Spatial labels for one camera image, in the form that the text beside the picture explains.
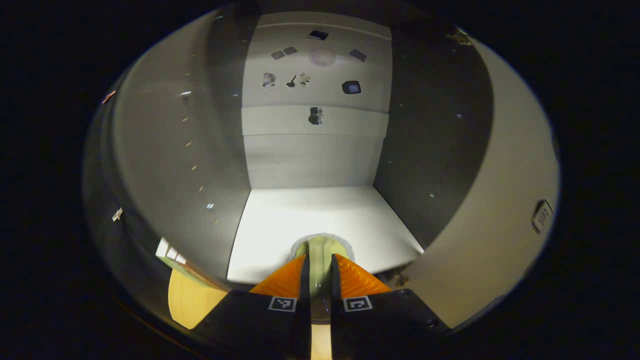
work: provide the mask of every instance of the camera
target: camera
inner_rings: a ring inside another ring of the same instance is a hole
[[[314,106],[311,108],[311,115],[309,115],[309,122],[312,125],[321,125],[322,124],[322,108],[318,106]]]

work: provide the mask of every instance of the white floor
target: white floor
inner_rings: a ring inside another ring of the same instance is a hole
[[[304,235],[346,239],[356,263],[370,273],[413,261],[423,253],[373,186],[254,189],[231,252],[227,279],[257,284],[287,261]]]

